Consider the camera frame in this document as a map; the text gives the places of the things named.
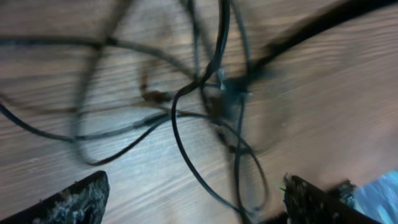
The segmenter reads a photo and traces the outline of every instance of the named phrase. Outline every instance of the wooden table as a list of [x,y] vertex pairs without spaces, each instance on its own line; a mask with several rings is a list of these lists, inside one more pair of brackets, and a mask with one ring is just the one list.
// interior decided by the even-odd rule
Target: wooden table
[[[261,57],[267,41],[332,2],[241,1],[253,56]],[[0,35],[97,37],[116,4],[2,1]],[[197,5],[215,41],[218,3],[203,0]],[[258,152],[270,188],[263,218],[282,210],[278,188],[286,172],[327,189],[344,179],[365,184],[398,166],[397,21],[398,7],[392,6],[328,30],[283,55],[272,65],[274,78],[251,88],[244,137]],[[193,67],[192,25],[178,0],[134,1],[114,36],[160,47]],[[78,77],[90,57],[86,47],[2,46],[0,99],[29,124],[68,134],[70,113],[65,108],[73,106]],[[207,62],[202,54],[201,64]],[[233,17],[223,65],[229,77],[245,71]],[[120,128],[158,112],[142,103],[143,77],[150,90],[159,91],[175,91],[190,81],[156,58],[107,48],[91,82],[85,108],[93,112],[82,121],[84,133]],[[203,111],[198,96],[194,92],[183,97],[179,108]],[[229,155],[211,126],[199,119],[178,124],[201,175],[221,196],[233,200]],[[143,131],[83,145],[101,158]],[[191,174],[170,123],[117,161],[88,167],[76,161],[69,144],[34,136],[0,116],[0,219],[98,169],[108,173],[111,186],[103,223],[238,223],[238,216],[207,194]]]

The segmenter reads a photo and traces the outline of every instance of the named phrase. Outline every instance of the wood grain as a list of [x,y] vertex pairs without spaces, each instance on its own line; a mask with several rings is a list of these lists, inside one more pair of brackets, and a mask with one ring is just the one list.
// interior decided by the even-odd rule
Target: wood grain
[[[247,0],[241,10],[254,57],[286,28],[334,1]],[[96,37],[117,1],[2,1],[0,35]],[[198,1],[212,40],[216,1]],[[314,37],[271,66],[272,80],[251,88],[244,137],[257,151],[271,194],[262,218],[282,210],[278,187],[286,172],[328,188],[343,179],[361,185],[398,166],[398,7],[349,21]],[[193,67],[192,27],[178,0],[134,1],[114,35],[159,47]],[[1,100],[29,124],[68,134],[79,75],[92,52],[86,47],[0,47]],[[208,59],[201,55],[204,66]],[[231,21],[223,65],[244,73],[237,25]],[[96,68],[85,108],[84,133],[117,129],[158,109],[142,104],[149,89],[175,91],[190,80],[156,58],[107,48]],[[179,108],[203,111],[198,93]],[[203,120],[178,121],[184,146],[200,174],[233,200],[229,155]],[[144,130],[85,142],[94,157],[108,156]],[[127,155],[103,167],[75,160],[70,145],[33,136],[0,116],[0,219],[103,169],[111,185],[103,223],[238,223],[208,195],[178,152],[170,123]]]

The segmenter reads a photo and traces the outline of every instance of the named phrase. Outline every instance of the wooden floor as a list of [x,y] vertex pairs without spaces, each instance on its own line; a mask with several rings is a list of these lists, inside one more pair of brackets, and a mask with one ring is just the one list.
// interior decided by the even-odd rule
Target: wooden floor
[[[277,34],[333,1],[240,1],[252,54]],[[217,1],[197,1],[212,40]],[[0,35],[97,37],[119,1],[0,2]],[[282,211],[282,178],[296,174],[327,189],[344,179],[362,185],[398,167],[398,7],[328,30],[283,55],[274,79],[255,84],[244,137],[258,152],[270,188],[262,218]],[[193,67],[192,28],[178,0],[134,1],[114,36],[160,47]],[[29,124],[69,133],[78,77],[92,52],[86,47],[0,47],[0,100]],[[207,63],[204,54],[202,65]],[[244,73],[236,22],[231,18],[223,65]],[[91,82],[84,133],[116,129],[158,109],[142,103],[140,83],[175,91],[190,80],[170,65],[137,52],[106,49]],[[202,111],[198,92],[180,109]],[[182,140],[201,175],[233,200],[226,149],[199,119],[178,121]],[[85,142],[94,157],[108,156],[144,130]],[[96,170],[109,176],[103,223],[238,223],[238,216],[205,192],[185,165],[166,123],[111,164],[88,167],[69,144],[34,136],[0,116],[0,219],[37,203]],[[250,173],[258,179],[255,170]],[[262,196],[261,188],[253,191]]]

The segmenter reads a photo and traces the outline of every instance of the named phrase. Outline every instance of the tangled cable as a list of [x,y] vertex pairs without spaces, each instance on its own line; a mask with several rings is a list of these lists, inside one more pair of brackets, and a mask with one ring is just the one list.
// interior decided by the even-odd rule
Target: tangled cable
[[[49,36],[35,36],[35,37],[0,37],[0,45],[82,45],[89,46],[95,51],[94,57],[90,58],[88,62],[88,68],[86,72],[84,72],[80,77],[80,83],[78,87],[77,94],[75,96],[75,106],[76,110],[73,112],[73,121],[72,128],[69,136],[62,136],[58,134],[48,133],[43,130],[39,130],[26,122],[19,119],[17,116],[12,114],[2,103],[0,103],[0,112],[7,117],[14,124],[18,125],[22,129],[26,131],[41,136],[43,138],[54,139],[59,141],[69,142],[74,150],[76,150],[76,154],[79,159],[81,159],[86,164],[91,166],[100,166],[106,163],[109,163],[125,153],[127,153],[134,146],[139,144],[146,136],[148,136],[151,132],[153,132],[157,127],[161,124],[166,123],[167,121],[172,122],[173,132],[175,136],[175,140],[177,142],[177,146],[180,150],[180,153],[187,163],[188,168],[191,170],[192,174],[199,181],[199,183],[205,188],[205,190],[212,195],[219,202],[224,204],[226,207],[234,210],[241,216],[241,221],[243,223],[251,223],[252,212],[248,211],[242,203],[240,191],[239,191],[239,164],[241,156],[247,154],[254,159],[254,162],[259,169],[261,174],[262,182],[264,184],[264,189],[266,191],[265,195],[268,194],[268,188],[266,184],[266,178],[264,175],[264,171],[261,169],[261,165],[254,155],[253,150],[249,146],[249,144],[241,138],[241,129],[243,125],[243,114],[244,114],[244,105],[245,105],[245,95],[247,93],[247,88],[254,81],[265,76],[264,67],[270,64],[273,60],[275,60],[279,55],[288,51],[293,46],[317,35],[327,29],[330,29],[338,24],[346,22],[350,19],[354,19],[358,16],[362,16],[367,12],[371,12],[375,9],[378,9],[383,6],[388,6],[392,3],[397,2],[398,0],[350,0],[343,2],[339,5],[334,6],[333,8],[327,10],[324,14],[320,16],[314,17],[309,21],[305,21],[303,24],[299,26],[295,26],[293,29],[288,30],[287,34],[282,36],[288,37],[279,39],[276,38],[275,41],[272,41],[268,45],[266,45],[266,49],[268,54],[258,60],[256,63],[252,64],[250,58],[250,48],[248,38],[246,37],[246,32],[244,29],[244,23],[242,20],[242,16],[239,10],[238,4],[234,0],[219,0],[220,4],[220,20],[218,26],[218,38],[216,41],[216,47],[213,51],[211,42],[208,40],[206,30],[200,23],[197,14],[195,13],[195,5],[194,0],[187,0],[187,2],[182,2],[183,6],[186,8],[187,12],[190,15],[193,24],[193,49],[194,49],[194,64],[195,68],[188,68],[184,63],[177,60],[172,55],[169,55],[159,49],[149,47],[142,44],[137,44],[134,42],[128,42],[123,40],[118,40],[112,38],[112,34],[117,28],[118,22],[123,18],[129,5],[131,3],[130,0],[123,0],[121,4],[118,4],[117,15],[110,21],[108,21],[107,27],[104,29],[103,35],[99,39],[85,39],[80,37],[49,37]],[[226,47],[226,42],[228,38],[229,31],[229,19],[230,19],[230,7],[232,7],[235,15],[235,19],[238,23],[239,31],[242,38],[242,44],[244,49],[244,54],[246,58],[246,74],[238,77],[238,78],[227,78],[224,79],[224,72],[221,69],[221,59],[223,58],[223,54]],[[210,58],[210,62],[205,68],[203,76],[200,77],[200,65],[199,65],[199,53],[198,53],[198,40],[202,39],[202,42],[205,45],[205,50],[207,56]],[[169,113],[161,113],[161,114],[153,114],[144,118],[143,120],[137,121],[129,126],[124,128],[109,131],[105,133],[99,134],[89,134],[89,135],[81,135],[80,134],[80,120],[83,116],[82,107],[85,104],[86,92],[88,91],[88,87],[90,85],[90,80],[92,79],[95,67],[97,66],[102,54],[103,50],[107,46],[119,47],[124,49],[135,50],[138,52],[142,52],[144,54],[148,54],[154,57],[157,57],[169,64],[173,65],[177,69],[179,69],[182,73],[186,74],[193,81],[179,89],[179,91],[175,94],[172,107]],[[217,84],[207,83],[212,74],[217,73]],[[211,105],[208,103],[208,97],[204,91],[206,87],[217,88],[222,91],[223,100],[224,100],[224,110],[228,112],[232,106],[240,105],[241,111],[238,119],[238,130],[233,129],[226,122],[224,122],[220,117],[211,116]],[[208,115],[191,113],[187,111],[177,111],[177,103],[178,100],[191,93],[193,90],[199,88],[200,95],[203,101],[203,106],[208,113]],[[234,160],[234,188],[236,191],[236,198],[238,207],[235,207],[230,202],[226,201],[222,197],[220,197],[201,177],[199,172],[196,170],[195,166],[192,164],[189,159],[185,148],[183,146],[183,142],[180,138],[177,126],[177,118],[201,118],[206,119],[210,123],[225,128],[227,131],[236,136],[238,140],[236,147],[233,147],[233,152],[235,155]],[[86,151],[81,148],[80,141],[92,141],[103,138],[110,138],[113,136],[117,136],[133,129],[139,129],[146,126],[150,126],[150,128],[144,132],[141,136],[139,136],[136,140],[134,140],[130,145],[126,146],[124,149],[120,150],[118,153],[107,157],[105,159],[95,161],[91,159]],[[231,147],[231,144],[226,142],[226,139],[223,137],[223,133],[215,130],[217,136],[220,141],[228,147]],[[256,208],[256,210],[260,210],[264,208],[265,201],[262,205]]]

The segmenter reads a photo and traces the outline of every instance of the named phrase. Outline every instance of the wooden surface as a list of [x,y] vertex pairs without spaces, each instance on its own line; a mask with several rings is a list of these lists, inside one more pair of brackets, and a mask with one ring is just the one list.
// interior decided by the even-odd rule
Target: wooden surface
[[[241,1],[253,56],[260,57],[261,47],[284,29],[332,2]],[[0,35],[96,37],[117,3],[3,0]],[[215,40],[217,2],[199,1],[198,12]],[[232,18],[223,59],[229,77],[244,72]],[[258,151],[271,191],[263,218],[282,210],[278,187],[286,172],[326,189],[343,179],[361,185],[398,166],[397,21],[398,7],[392,6],[329,30],[278,59],[272,66],[275,78],[252,87],[244,137]],[[148,0],[132,4],[114,36],[160,47],[193,67],[191,32],[177,0]],[[2,101],[7,98],[9,109],[29,124],[68,134],[70,114],[58,112],[73,106],[78,77],[91,53],[70,46],[0,47]],[[175,91],[189,82],[156,58],[106,49],[91,82],[86,108],[94,112],[82,121],[84,133],[116,129],[159,111],[142,103],[143,76],[150,90]],[[202,111],[198,93],[182,98],[179,108]],[[228,156],[210,126],[197,119],[178,124],[202,176],[233,200]],[[143,131],[83,145],[101,158]],[[117,161],[87,167],[75,160],[69,144],[29,134],[0,116],[0,219],[98,169],[108,173],[111,186],[103,223],[238,223],[237,215],[190,173],[170,123]]]

